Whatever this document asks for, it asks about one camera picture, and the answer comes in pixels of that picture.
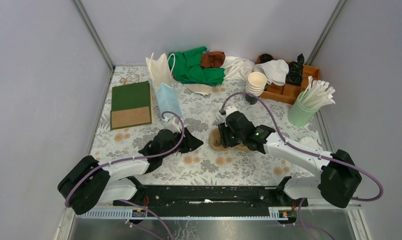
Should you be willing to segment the cardboard cup carrier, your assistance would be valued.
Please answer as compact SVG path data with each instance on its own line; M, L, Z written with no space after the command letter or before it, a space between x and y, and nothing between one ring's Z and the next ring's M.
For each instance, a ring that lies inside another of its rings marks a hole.
M223 145L221 144L221 137L220 137L220 133L219 130L213 129L209 135L209 145L210 147L215 150L215 151L229 151L230 149L237 149L239 151L243 151L243 152L249 152L250 150L244 146L243 144L239 144L237 146L234 147L223 147Z

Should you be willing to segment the light blue paper bag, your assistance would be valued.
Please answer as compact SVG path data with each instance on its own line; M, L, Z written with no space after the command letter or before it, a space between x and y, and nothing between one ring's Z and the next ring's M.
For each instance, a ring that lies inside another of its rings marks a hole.
M161 116L168 120L173 118L174 115L166 112L172 112L183 120L183 114L173 85L172 70L174 62L172 63L172 68L170 68L169 57L166 53L163 53L158 59L154 59L154 53L152 53L145 60Z

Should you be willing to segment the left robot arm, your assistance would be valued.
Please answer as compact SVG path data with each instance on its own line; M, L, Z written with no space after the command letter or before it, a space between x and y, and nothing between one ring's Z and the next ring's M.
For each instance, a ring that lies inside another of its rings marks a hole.
M186 154L203 145L203 141L182 123L178 116L169 119L166 128L148 141L136 156L105 163L91 155L82 158L57 186L66 207L81 215L98 204L115 200L127 200L133 206L142 203L143 190L137 188L130 177L158 169L163 159L173 153Z

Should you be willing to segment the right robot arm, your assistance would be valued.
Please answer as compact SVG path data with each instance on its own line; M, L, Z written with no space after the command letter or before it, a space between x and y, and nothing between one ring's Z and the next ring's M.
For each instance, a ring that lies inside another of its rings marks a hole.
M311 173L310 177L287 177L275 193L277 203L288 206L294 200L322 198L338 208L346 208L362 181L349 154L318 151L291 139L283 140L266 125L255 126L234 106L220 110L225 121L218 125L224 148L244 145L251 151L287 160Z

